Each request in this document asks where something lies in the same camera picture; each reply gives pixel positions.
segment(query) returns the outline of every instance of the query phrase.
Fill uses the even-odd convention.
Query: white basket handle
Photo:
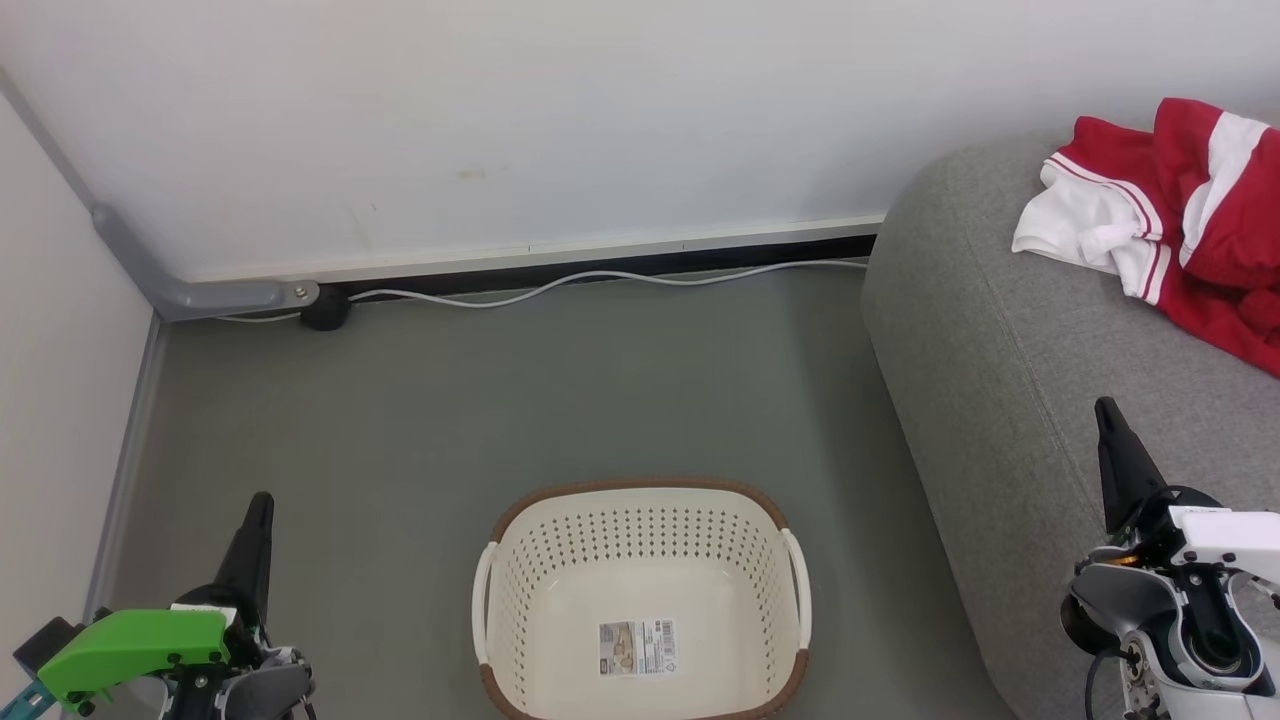
[[[791,569],[796,574],[796,605],[800,606],[800,650],[809,650],[809,639],[813,635],[813,592],[809,588],[809,566],[804,562],[800,541],[791,534],[788,528],[782,528],[782,539],[787,541]]]
[[[493,553],[497,550],[498,543],[490,542],[489,547],[484,548],[484,552],[480,553],[480,565],[476,566],[476,579],[471,585],[471,642],[476,646],[476,660],[480,665],[489,664],[484,593],[489,588],[489,568],[493,566]]]

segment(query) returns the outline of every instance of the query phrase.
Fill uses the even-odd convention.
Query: white plastic basket
[[[480,556],[471,601],[485,689],[512,720],[763,719],[808,666],[800,543],[739,483],[526,497]]]

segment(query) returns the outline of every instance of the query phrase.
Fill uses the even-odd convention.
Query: gray floor
[[[1010,719],[989,685],[859,314],[859,273],[598,283],[503,310],[394,302],[337,333],[168,328],[111,603],[207,582],[276,497],[270,628],[323,719],[497,719],[471,651],[475,561],[535,488],[751,483],[813,578],[787,719]],[[115,716],[123,714],[122,703]]]

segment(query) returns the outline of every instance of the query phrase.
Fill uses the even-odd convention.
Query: metal bracket
[[[169,274],[124,218],[105,202],[93,205],[93,229],[165,322],[306,307],[320,296],[312,281],[188,283]]]
[[[142,296],[156,309],[161,320],[195,320],[241,313],[291,310],[311,305],[320,297],[320,286],[311,281],[188,283],[175,278],[151,255],[115,209],[93,199],[88,183],[72,167],[49,128],[40,120],[3,67],[0,67],[0,95],[9,100],[32,137],[45,150],[45,155],[90,211],[99,237],[133,279],[133,284],[138,286]]]

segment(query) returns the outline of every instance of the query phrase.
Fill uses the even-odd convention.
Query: product label
[[[678,669],[675,620],[600,625],[600,675],[669,675]]]

